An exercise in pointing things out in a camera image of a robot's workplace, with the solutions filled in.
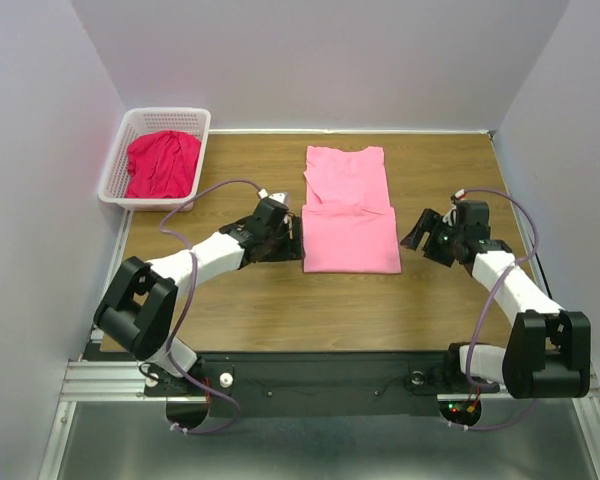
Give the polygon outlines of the light pink t shirt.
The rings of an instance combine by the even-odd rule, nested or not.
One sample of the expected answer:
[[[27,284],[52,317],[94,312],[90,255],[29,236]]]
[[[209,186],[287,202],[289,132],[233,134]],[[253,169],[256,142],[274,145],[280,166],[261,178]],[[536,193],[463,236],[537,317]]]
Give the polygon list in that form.
[[[304,272],[401,272],[396,214],[381,147],[347,152],[310,146],[304,178]]]

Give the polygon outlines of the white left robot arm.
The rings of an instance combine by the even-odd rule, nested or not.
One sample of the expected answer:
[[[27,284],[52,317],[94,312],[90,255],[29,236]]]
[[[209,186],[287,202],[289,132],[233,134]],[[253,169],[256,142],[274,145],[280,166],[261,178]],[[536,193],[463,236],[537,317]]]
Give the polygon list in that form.
[[[203,371],[172,326],[177,301],[189,307],[198,286],[251,264],[301,258],[301,222],[290,212],[289,194],[259,195],[252,214],[196,245],[182,238],[185,248],[174,254],[124,260],[94,313],[96,327],[135,360],[162,370],[179,393],[195,392]]]

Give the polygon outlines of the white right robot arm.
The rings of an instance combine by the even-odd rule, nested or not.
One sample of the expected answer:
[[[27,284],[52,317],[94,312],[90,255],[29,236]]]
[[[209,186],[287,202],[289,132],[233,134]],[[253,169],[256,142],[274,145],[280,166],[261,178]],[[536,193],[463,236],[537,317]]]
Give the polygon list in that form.
[[[442,215],[424,210],[400,244],[420,249],[440,265],[463,266],[511,324],[506,347],[472,338],[449,348],[440,366],[443,384],[462,390],[505,388],[516,399],[581,398],[590,390],[591,323],[544,293],[522,269],[509,245],[491,236],[489,206],[455,199]]]

